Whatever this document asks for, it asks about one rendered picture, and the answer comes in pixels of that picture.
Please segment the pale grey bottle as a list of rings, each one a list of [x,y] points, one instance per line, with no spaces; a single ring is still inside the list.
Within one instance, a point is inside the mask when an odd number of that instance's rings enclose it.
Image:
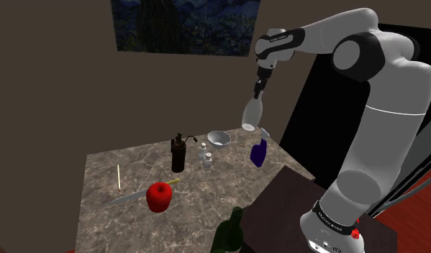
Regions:
[[[257,95],[254,95],[248,101],[243,111],[242,128],[246,131],[253,131],[258,126],[261,120],[263,113],[262,96],[262,91],[260,91]]]

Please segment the grey bowl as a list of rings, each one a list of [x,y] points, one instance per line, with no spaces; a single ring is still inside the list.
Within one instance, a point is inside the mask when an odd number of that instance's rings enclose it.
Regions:
[[[231,143],[231,136],[223,131],[211,131],[207,135],[211,146],[215,149],[222,149]]]

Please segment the blue spray bottle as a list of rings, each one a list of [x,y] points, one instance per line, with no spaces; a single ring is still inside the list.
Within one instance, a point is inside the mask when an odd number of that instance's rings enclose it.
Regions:
[[[270,137],[270,134],[264,128],[261,128],[260,130],[260,143],[254,144],[250,152],[250,160],[256,167],[261,167],[265,161],[268,146],[267,138]]]

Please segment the dark brown pump bottle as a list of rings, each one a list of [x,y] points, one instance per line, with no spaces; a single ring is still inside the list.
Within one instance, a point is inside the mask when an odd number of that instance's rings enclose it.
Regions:
[[[193,135],[189,135],[185,140],[183,140],[182,133],[180,132],[178,132],[175,138],[171,140],[171,169],[174,173],[182,173],[185,169],[186,142],[189,138],[198,142],[198,139]]]

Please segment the red apple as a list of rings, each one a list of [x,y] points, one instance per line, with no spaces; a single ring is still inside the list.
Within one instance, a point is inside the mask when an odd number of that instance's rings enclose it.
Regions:
[[[149,209],[154,213],[164,212],[170,205],[173,191],[169,184],[158,182],[152,184],[146,192]]]

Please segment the dark green bottle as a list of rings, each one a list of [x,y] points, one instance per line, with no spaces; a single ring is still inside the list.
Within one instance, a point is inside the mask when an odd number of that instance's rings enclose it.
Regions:
[[[242,215],[241,207],[233,208],[230,218],[217,227],[210,253],[236,252],[241,248],[244,237],[240,226]]]

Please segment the dark blue wall picture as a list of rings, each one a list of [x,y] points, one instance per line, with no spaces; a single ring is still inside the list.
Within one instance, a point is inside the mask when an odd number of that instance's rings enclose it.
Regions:
[[[111,0],[118,51],[247,57],[260,0]]]

